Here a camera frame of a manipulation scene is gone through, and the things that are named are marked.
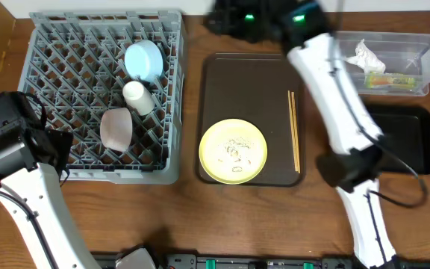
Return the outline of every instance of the black plastic tray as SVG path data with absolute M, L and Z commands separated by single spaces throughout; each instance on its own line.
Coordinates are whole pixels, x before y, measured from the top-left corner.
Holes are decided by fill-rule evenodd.
M 387 147 L 417 173 L 430 175 L 430 113 L 420 106 L 368 104 L 367 110 L 387 138 Z M 386 172 L 409 173 L 396 161 Z
M 268 146 L 262 171 L 242 185 L 290 187 L 304 177 L 302 103 L 296 102 L 301 173 L 295 171 L 287 92 L 302 99 L 302 80 L 282 55 L 217 53 L 205 60 L 200 96 L 199 137 L 220 120 L 242 119 L 260 129 Z M 196 148 L 196 175 L 221 184 L 203 169 Z

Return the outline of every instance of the wooden table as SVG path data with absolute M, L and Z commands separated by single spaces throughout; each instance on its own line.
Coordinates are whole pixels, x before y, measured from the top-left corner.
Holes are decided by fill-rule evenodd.
M 336 191 L 317 172 L 314 159 L 328 148 L 323 123 L 305 94 L 306 169 L 296 188 L 247 188 L 206 185 L 194 173 L 202 63 L 214 52 L 278 52 L 265 42 L 251 45 L 217 37 L 201 26 L 200 17 L 185 18 L 189 67 L 184 88 L 184 127 L 179 180 L 168 186 L 68 182 L 63 195 L 91 251 L 118 252 L 142 242 L 158 252 L 241 256 L 306 256 L 350 254 L 352 233 Z M 17 20 L 0 78 L 0 92 L 15 90 L 34 26 Z M 345 30 L 430 34 L 430 12 L 347 13 Z M 370 97 L 379 102 L 420 104 L 426 97 Z M 430 176 L 426 176 L 430 187 Z M 417 183 L 409 176 L 384 174 L 381 189 L 403 199 L 416 199 Z M 397 253 L 430 259 L 430 200 L 408 210 L 382 202 L 387 232 Z M 26 246 L 9 214 L 0 205 L 0 268 L 33 268 Z

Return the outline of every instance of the yellow bowl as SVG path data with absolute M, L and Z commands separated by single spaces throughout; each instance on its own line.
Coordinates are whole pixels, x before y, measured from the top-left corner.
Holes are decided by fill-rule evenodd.
M 212 179 L 241 184 L 256 177 L 267 161 L 267 142 L 260 130 L 245 120 L 222 120 L 203 135 L 200 163 Z

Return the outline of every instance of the chopsticks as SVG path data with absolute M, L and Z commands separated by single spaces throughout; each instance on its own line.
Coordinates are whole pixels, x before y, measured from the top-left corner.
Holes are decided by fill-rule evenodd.
M 295 161 L 295 171 L 300 173 L 299 165 L 299 145 L 298 145 L 298 121 L 296 120 L 296 103 L 295 93 L 288 91 L 288 105 L 290 111 L 290 127 L 291 127 L 291 141 L 293 144 L 293 158 Z

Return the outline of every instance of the clear plastic container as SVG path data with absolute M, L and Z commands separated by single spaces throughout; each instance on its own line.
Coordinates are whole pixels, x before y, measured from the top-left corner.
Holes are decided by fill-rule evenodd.
M 337 37 L 344 56 L 354 56 L 357 44 L 364 39 L 367 48 L 386 64 L 385 74 L 366 75 L 361 68 L 346 63 L 359 93 L 424 96 L 429 92 L 430 34 L 339 31 Z

